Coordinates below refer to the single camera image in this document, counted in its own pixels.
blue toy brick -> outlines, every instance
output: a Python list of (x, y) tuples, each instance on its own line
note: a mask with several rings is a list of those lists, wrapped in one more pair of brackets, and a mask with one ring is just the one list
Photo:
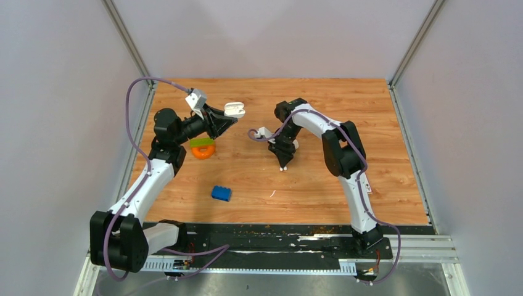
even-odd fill
[(224, 202), (228, 202), (231, 200), (232, 193), (233, 191), (230, 188), (214, 186), (213, 191), (211, 192), (211, 196), (213, 199), (219, 199), (223, 200)]

gray wall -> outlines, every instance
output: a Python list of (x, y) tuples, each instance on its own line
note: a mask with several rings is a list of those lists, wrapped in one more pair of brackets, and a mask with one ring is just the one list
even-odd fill
[(439, 230), (472, 295), (523, 286), (523, 2), (447, 1), (398, 86)]
[(115, 0), (154, 75), (391, 78), (433, 0)]
[(120, 185), (139, 73), (101, 1), (30, 2), (0, 3), (0, 294), (71, 295)]

